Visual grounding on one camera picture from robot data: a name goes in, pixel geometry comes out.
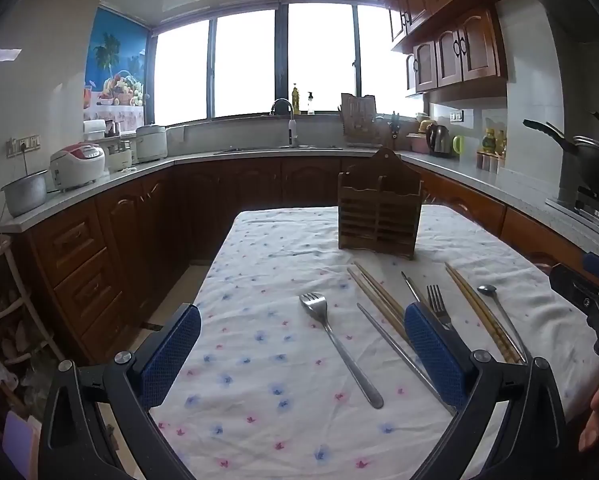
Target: dining table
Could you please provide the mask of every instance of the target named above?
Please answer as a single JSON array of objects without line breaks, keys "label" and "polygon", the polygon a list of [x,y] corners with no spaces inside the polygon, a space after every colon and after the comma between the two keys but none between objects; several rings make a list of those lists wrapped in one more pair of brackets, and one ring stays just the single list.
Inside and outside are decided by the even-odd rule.
[{"label": "dining table", "polygon": [[[497,287],[533,356],[548,360],[569,421],[599,383],[595,332],[550,288],[548,277],[478,224],[442,205],[422,205],[413,259],[338,247],[338,208],[240,213],[196,298],[202,330],[164,402],[150,410],[166,441],[198,480],[407,479],[452,415],[356,306],[422,366],[415,352],[351,279],[362,264],[406,307],[438,285],[452,325],[471,349],[502,354],[445,270],[473,288]],[[298,299],[327,301],[335,335],[384,399],[374,409],[320,323]],[[484,297],[493,312],[497,308]],[[464,473],[476,475],[497,435],[496,405]]]}]

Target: window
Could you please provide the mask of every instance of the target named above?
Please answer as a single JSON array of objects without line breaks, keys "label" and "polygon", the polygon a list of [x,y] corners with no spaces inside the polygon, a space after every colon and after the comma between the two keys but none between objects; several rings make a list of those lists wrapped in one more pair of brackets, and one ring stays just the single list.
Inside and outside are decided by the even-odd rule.
[{"label": "window", "polygon": [[390,20],[383,7],[358,6],[361,94],[374,95],[379,114],[415,117],[421,95],[406,97],[406,56],[391,51]]},{"label": "window", "polygon": [[337,110],[342,92],[355,95],[354,61],[350,5],[289,5],[289,98],[297,84],[301,110],[307,109],[308,92],[313,110]]},{"label": "window", "polygon": [[275,100],[275,11],[218,18],[215,116],[268,112]]},{"label": "window", "polygon": [[206,118],[206,54],[209,22],[163,32],[155,54],[155,122]]}]

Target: wooden utensil holder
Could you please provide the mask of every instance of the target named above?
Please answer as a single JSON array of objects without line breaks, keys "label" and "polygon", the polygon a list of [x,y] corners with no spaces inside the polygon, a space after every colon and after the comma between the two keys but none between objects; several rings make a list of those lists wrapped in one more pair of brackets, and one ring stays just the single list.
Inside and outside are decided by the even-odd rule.
[{"label": "wooden utensil holder", "polygon": [[339,174],[339,248],[412,259],[422,208],[422,180],[388,148]]}]

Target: wok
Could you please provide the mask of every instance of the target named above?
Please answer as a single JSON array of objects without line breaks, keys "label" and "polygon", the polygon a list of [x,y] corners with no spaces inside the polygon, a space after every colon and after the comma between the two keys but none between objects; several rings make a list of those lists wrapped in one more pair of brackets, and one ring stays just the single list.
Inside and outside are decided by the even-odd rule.
[{"label": "wok", "polygon": [[[599,121],[599,113],[593,112],[593,116]],[[524,119],[524,126],[533,130],[541,131],[557,142],[566,152],[577,158],[579,173],[584,183],[591,191],[599,195],[599,140],[590,137],[575,136],[573,142],[564,138],[552,124],[542,124],[537,121]]]}]

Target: floor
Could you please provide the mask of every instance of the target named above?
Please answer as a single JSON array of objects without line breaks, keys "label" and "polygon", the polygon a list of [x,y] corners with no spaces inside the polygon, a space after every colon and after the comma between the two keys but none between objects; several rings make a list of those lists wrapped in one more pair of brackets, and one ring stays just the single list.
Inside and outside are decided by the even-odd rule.
[{"label": "floor", "polygon": [[[160,306],[158,306],[148,321],[155,324],[164,324],[171,317],[171,314],[173,314],[182,303],[193,302],[208,271],[209,267],[206,266],[190,266],[188,269],[186,269],[182,277],[177,280],[177,283],[169,291],[169,293],[166,295],[166,298],[164,298],[164,301],[160,303]],[[139,346],[150,333],[151,332],[149,330],[142,329],[142,332],[131,345],[130,350],[135,351],[137,348],[139,348]],[[100,404],[99,407],[105,423],[111,424],[113,426],[113,437],[119,446],[117,455],[120,459],[120,462],[122,462],[125,471],[128,474],[133,475],[138,480],[144,480],[144,475],[142,475],[139,468],[135,464],[135,460],[131,455],[131,451],[126,446],[122,434],[117,428],[117,423],[115,421],[115,417],[113,416],[113,412],[111,411],[111,407],[108,404]]]}]

